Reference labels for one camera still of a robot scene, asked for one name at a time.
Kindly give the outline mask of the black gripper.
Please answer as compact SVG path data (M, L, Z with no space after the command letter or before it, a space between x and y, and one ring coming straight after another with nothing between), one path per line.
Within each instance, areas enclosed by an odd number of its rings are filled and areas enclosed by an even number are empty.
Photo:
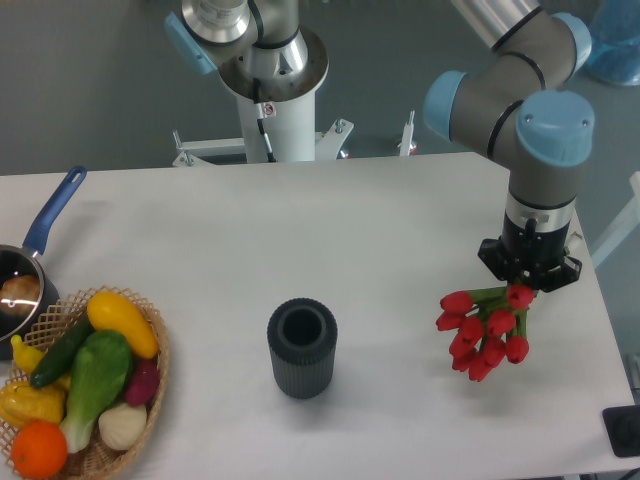
M504 215L500 237L484 239L478 257L498 280L549 293L580 278L582 262L565 251L567 232L540 232L533 218L521 227Z

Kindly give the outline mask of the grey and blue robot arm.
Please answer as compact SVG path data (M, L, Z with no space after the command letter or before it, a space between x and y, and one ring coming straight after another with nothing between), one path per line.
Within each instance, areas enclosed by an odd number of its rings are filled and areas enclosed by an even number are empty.
M557 290L581 272L565 241L595 120L564 84L590 54L589 30L536 1L459 1L456 9L497 59L479 76L441 74L424 121L510 173L501 235L481 243L479 258L500 280ZM328 55L300 24L296 2L185 1L164 28L194 70L218 73L234 94L249 162L337 158L351 125L315 130Z

